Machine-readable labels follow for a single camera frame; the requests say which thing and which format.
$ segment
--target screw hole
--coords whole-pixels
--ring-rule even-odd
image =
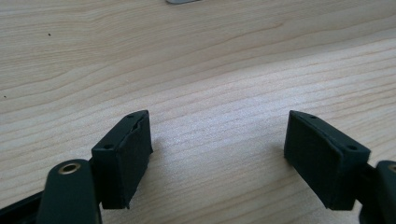
[[[351,149],[351,150],[358,150],[358,148],[357,147],[355,147],[355,146],[347,146],[349,149]]]
[[[107,145],[104,145],[103,147],[104,147],[105,149],[111,149],[111,148],[113,148],[113,145],[107,144]]]
[[[79,169],[79,167],[81,167],[81,165],[78,163],[66,164],[63,167],[61,167],[61,169],[59,169],[59,174],[61,174],[61,175],[73,174],[76,170]]]

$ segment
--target wood grain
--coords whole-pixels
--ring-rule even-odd
[[[140,109],[154,153],[104,223],[358,223],[284,160],[291,109],[396,160],[394,1],[1,1],[0,52],[0,207]]]

